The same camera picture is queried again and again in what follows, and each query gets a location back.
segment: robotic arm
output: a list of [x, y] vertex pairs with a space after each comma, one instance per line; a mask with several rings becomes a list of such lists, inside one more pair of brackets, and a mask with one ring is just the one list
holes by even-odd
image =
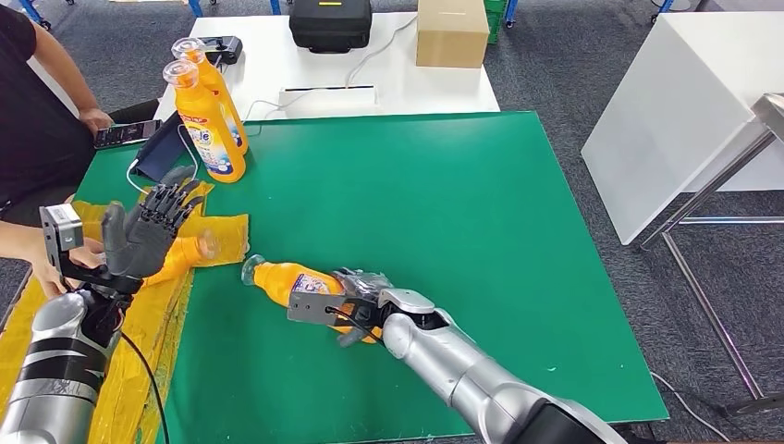
[[411, 368], [491, 444], [626, 444], [598, 416], [575, 401], [525, 384], [485, 354], [452, 317], [413, 290], [392, 288], [384, 275], [342, 269], [334, 274], [345, 295], [295, 292], [288, 318], [352, 325], [348, 346], [373, 327], [395, 358]]
[[87, 442], [133, 294], [143, 278], [161, 269], [180, 226], [203, 200], [185, 203], [199, 182], [179, 184], [192, 173], [192, 166], [169, 172], [128, 216], [112, 203], [102, 222], [106, 265], [92, 270], [68, 258], [68, 250], [83, 243], [81, 221], [70, 204], [41, 208], [51, 264], [63, 277], [84, 284], [47, 302], [33, 318], [31, 344], [0, 425], [0, 444]]

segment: robot forearm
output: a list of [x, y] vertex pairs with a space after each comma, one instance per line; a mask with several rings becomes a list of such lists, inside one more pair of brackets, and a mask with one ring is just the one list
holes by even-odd
[[405, 314], [384, 323], [383, 339], [487, 443], [625, 444], [615, 430], [574, 401], [520, 381], [456, 327], [423, 330]]
[[119, 330], [98, 344], [83, 321], [93, 298], [79, 290], [47, 302], [0, 425], [0, 444], [83, 444]]

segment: lying bottle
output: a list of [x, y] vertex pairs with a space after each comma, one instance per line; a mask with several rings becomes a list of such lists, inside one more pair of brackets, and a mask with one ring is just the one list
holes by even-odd
[[199, 236], [176, 238], [166, 255], [161, 271], [144, 279], [142, 288], [177, 278], [193, 266], [213, 259], [218, 253], [217, 239], [206, 229]]
[[[242, 283], [248, 286], [255, 285], [264, 290], [273, 302], [288, 307], [288, 298], [293, 291], [321, 294], [343, 294], [340, 282], [324, 273], [311, 270], [308, 267], [282, 263], [267, 262], [261, 255], [254, 254], [242, 265]], [[332, 327], [346, 333], [351, 327]], [[373, 333], [381, 337], [381, 329], [374, 327]], [[365, 337], [362, 342], [375, 344], [375, 340]]]

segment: person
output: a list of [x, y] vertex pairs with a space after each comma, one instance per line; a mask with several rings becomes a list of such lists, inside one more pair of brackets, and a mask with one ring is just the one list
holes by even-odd
[[[33, 56], [73, 101], [77, 117], [28, 65]], [[151, 101], [137, 105], [136, 112], [117, 114], [152, 118], [155, 106]], [[38, 207], [61, 204], [74, 194], [92, 161], [96, 132], [112, 123], [65, 48], [24, 15], [0, 5], [0, 257], [31, 263], [50, 298], [66, 288], [46, 258]], [[70, 254], [95, 267], [102, 250], [101, 242], [85, 239], [84, 247]]]

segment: gray carpet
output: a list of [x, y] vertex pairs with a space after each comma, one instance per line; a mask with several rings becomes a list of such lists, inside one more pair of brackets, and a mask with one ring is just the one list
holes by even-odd
[[[269, 13], [265, 2], [219, 1], [217, 6], [203, 2], [205, 14]], [[158, 67], [170, 60], [171, 42], [189, 33], [194, 20], [190, 10], [177, 4], [77, 2], [66, 6], [47, 0], [40, 9], [104, 109], [159, 96], [165, 85]], [[375, 2], [379, 12], [414, 8], [413, 0]], [[518, 8], [517, 25], [502, 31], [499, 43], [489, 47], [485, 66], [502, 109], [539, 113], [651, 368], [679, 389], [728, 403], [748, 394], [666, 247], [658, 243], [643, 253], [619, 244], [580, 157], [582, 144], [647, 35], [654, 12], [647, 0], [526, 0]], [[784, 215], [784, 197], [779, 192], [722, 194], [708, 210]], [[784, 233], [760, 227], [679, 228], [675, 237], [763, 390], [784, 391]], [[0, 265], [0, 301], [16, 289], [14, 276], [14, 268]], [[657, 438], [717, 440], [671, 394], [663, 396], [672, 419], [652, 424]], [[684, 396], [731, 438], [784, 438], [782, 413], [737, 418], [740, 431], [693, 395]], [[647, 426], [635, 430], [648, 435]]]

